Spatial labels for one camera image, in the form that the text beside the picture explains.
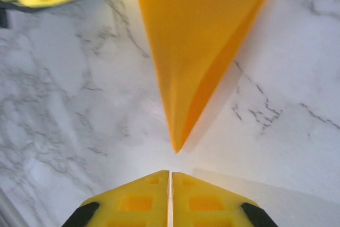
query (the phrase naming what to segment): marble floor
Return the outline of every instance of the marble floor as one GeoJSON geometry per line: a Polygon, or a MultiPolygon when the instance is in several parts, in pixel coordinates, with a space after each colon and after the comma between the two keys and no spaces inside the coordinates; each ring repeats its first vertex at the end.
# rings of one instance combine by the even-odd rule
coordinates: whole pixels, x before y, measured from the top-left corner
{"type": "Polygon", "coordinates": [[[30,226],[61,226],[85,199],[162,169],[340,204],[340,0],[269,0],[178,155],[137,0],[10,15],[0,187],[30,226]]]}

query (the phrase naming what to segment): pointed tip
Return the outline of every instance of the pointed tip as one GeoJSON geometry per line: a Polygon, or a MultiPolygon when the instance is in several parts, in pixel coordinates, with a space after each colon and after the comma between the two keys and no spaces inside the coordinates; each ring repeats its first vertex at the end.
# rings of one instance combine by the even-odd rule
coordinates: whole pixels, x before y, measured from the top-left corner
{"type": "Polygon", "coordinates": [[[160,170],[157,171],[155,173],[152,173],[150,175],[169,175],[170,171],[169,170],[160,170]]]}
{"type": "Polygon", "coordinates": [[[179,145],[178,143],[173,142],[173,149],[175,151],[175,154],[179,154],[182,150],[184,144],[179,145]]]}

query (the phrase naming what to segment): yellow plastic cone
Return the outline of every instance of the yellow plastic cone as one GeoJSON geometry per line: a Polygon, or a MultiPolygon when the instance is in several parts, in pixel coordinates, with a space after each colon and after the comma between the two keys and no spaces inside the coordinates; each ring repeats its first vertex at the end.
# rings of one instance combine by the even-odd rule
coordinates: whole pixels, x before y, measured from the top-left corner
{"type": "Polygon", "coordinates": [[[265,0],[139,0],[178,153],[265,0]]]}

